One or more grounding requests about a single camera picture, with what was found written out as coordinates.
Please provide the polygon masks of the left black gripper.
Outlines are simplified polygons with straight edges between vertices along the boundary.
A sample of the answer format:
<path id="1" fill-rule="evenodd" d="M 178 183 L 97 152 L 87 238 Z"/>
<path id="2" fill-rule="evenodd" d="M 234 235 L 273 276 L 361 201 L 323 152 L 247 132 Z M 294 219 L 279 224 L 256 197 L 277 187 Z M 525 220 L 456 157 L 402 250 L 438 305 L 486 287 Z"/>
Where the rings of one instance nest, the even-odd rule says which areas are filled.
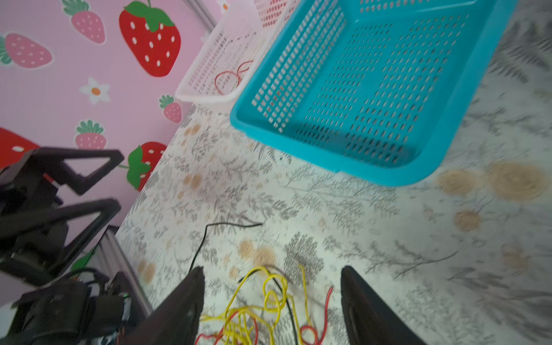
<path id="1" fill-rule="evenodd" d="M 84 195 L 124 161 L 115 149 L 42 147 L 1 171 L 1 271 L 40 287 L 60 276 L 119 213 L 113 198 L 62 206 L 53 184 Z M 66 244 L 69 221 L 96 215 Z"/>

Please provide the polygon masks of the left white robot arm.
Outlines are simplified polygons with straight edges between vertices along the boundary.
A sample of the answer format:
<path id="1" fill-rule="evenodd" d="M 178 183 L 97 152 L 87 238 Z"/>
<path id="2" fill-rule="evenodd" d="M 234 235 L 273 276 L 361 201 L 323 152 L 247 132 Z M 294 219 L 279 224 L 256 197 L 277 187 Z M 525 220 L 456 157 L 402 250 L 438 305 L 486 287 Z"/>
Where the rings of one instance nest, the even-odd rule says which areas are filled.
<path id="1" fill-rule="evenodd" d="M 83 195 L 122 161 L 115 149 L 41 147 L 1 171 L 1 271 L 31 285 L 11 308 L 3 344 L 78 344 L 113 333 L 122 297 L 92 293 L 70 266 L 120 212 L 113 198 L 66 205 L 65 185 Z"/>

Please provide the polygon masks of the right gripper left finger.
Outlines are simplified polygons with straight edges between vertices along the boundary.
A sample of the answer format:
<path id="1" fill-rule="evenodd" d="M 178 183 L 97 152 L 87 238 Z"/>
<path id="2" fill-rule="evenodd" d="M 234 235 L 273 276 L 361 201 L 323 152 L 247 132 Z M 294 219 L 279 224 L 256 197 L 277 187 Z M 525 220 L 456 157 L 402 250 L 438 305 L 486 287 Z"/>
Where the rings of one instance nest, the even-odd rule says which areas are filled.
<path id="1" fill-rule="evenodd" d="M 204 309 L 205 276 L 195 267 L 139 326 L 122 339 L 123 344 L 194 344 Z"/>

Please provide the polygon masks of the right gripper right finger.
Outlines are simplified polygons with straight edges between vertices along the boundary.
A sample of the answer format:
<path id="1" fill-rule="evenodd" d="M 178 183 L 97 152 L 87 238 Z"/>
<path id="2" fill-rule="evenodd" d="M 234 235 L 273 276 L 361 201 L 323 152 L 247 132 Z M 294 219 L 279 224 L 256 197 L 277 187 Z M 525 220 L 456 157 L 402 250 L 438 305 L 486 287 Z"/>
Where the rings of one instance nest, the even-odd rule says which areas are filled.
<path id="1" fill-rule="evenodd" d="M 415 334 L 351 266 L 341 273 L 342 311 L 354 345 L 422 345 Z"/>

